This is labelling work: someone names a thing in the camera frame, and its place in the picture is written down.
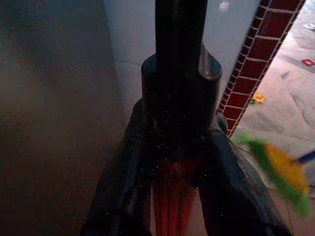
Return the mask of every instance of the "red square marker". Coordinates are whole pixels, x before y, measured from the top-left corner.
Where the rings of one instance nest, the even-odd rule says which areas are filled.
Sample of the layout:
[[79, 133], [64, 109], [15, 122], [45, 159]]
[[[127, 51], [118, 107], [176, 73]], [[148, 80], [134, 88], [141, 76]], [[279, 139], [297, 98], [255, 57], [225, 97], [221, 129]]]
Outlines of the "red square marker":
[[304, 59], [302, 60], [302, 62], [306, 65], [306, 66], [312, 66], [315, 65], [315, 62], [310, 60], [310, 59]]

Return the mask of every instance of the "brick pattern trim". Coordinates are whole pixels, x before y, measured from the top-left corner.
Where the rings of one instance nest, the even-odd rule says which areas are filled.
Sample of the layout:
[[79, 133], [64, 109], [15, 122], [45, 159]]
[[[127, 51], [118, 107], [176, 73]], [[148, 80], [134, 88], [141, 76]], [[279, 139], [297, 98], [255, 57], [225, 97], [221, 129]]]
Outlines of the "brick pattern trim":
[[219, 110], [231, 136], [305, 0], [261, 0], [244, 39]]

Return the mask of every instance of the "white wall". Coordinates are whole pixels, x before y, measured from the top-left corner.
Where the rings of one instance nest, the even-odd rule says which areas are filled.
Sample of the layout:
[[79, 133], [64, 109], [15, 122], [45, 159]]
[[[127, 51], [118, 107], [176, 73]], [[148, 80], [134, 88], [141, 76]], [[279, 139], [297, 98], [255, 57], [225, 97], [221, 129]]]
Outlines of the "white wall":
[[[258, 3], [259, 0], [208, 1], [204, 43], [222, 65], [221, 94]], [[228, 5], [228, 9], [220, 10], [220, 5]], [[105, 0], [105, 6], [127, 121], [133, 104], [142, 96], [141, 64], [155, 53], [155, 0]]]

